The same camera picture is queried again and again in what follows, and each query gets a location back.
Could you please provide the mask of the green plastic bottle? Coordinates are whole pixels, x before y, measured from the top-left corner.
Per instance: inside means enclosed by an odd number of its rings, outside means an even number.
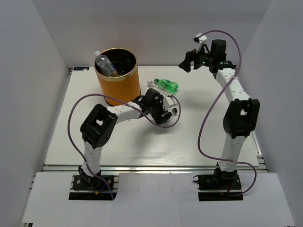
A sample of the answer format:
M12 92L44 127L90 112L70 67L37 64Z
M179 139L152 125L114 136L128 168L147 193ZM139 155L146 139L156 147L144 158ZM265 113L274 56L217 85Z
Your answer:
M178 83L176 82L167 79L155 79L154 83L169 93L174 94L178 91Z

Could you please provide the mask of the clear unlabelled plastic bottle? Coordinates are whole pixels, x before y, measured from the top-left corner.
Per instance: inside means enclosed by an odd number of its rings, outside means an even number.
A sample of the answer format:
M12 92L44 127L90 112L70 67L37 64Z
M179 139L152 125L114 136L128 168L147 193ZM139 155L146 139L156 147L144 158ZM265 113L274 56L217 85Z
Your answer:
M152 80L148 80L147 81L147 87L153 88L153 89L157 90L163 96L171 96L171 95L173 95L172 92L170 92L169 90L167 90L166 88L164 88L162 85L159 85L159 84L157 84L156 82L154 82Z

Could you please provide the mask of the clear bottle blue label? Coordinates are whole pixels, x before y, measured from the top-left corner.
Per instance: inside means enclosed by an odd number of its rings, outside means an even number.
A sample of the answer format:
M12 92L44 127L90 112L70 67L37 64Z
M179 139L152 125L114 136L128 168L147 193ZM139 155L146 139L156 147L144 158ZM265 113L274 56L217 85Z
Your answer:
M102 70L102 73L107 77L118 77L119 74L113 66L109 58L103 55L100 51L94 52L96 64Z

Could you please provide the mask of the clear bottle black label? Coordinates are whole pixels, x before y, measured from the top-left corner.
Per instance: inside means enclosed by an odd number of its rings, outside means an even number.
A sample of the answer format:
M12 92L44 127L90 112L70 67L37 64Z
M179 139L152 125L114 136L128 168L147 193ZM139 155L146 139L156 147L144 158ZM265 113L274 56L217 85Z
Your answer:
M172 108L172 109L171 109L171 113L172 113L173 115L177 115L177 114L178 114L177 108Z

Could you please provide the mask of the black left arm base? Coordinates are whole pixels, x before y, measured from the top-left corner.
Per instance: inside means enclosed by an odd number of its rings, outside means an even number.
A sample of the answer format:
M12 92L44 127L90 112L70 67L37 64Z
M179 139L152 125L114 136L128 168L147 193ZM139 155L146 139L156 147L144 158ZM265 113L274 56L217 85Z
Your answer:
M112 195L106 184L97 179L92 185L84 180L80 175L74 175L71 181L69 192L70 201L112 201L116 198L118 191L119 176L103 175L110 186Z

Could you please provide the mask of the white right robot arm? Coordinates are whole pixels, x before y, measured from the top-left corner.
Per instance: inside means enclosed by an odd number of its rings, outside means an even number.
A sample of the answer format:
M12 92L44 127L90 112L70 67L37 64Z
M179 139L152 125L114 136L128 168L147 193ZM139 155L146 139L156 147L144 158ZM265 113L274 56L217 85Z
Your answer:
M226 59L226 41L215 39L208 48L205 39L205 36L195 38L197 48L186 53L179 67L185 72L208 67L228 100L229 106L223 118L226 138L222 156L218 160L222 172L214 176L214 184L223 189L231 183L228 173L236 171L244 141L256 128L260 102L252 99L237 79L236 66Z

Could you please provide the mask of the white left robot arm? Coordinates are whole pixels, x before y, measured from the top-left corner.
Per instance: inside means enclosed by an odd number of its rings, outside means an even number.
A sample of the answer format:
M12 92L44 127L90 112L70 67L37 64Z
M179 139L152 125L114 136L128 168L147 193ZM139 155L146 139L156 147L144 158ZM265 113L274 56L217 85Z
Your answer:
M79 174L84 178L85 185L91 189L99 186L101 151L117 124L150 114L156 125L162 125L178 112L176 105L173 97L163 96L153 88L127 104L110 107L95 105L80 127L85 161L79 168Z

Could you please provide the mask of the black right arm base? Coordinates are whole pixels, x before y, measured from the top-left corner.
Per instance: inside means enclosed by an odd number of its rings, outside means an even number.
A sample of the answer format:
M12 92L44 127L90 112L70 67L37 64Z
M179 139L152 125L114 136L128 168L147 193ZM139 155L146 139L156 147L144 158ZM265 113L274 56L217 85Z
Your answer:
M202 201L242 201L242 186L237 175L234 180L217 183L214 175L195 175L193 183L198 186L198 200Z

